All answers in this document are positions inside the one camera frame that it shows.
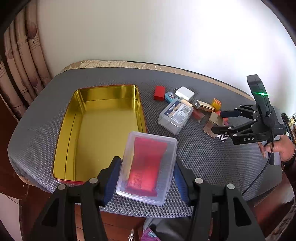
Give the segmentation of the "person's right hand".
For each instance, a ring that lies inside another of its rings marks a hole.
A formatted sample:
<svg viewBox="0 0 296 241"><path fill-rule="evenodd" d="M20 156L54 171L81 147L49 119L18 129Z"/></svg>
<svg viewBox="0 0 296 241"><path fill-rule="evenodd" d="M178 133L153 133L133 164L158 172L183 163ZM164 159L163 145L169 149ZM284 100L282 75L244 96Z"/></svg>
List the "person's right hand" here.
<svg viewBox="0 0 296 241"><path fill-rule="evenodd" d="M272 143L264 146L261 142L258 142L258 146L264 158L266 157L266 152L276 152L280 154L282 162L291 160L295 153L295 145L287 135L280 136L280 139L274 142L273 150L271 150Z"/></svg>

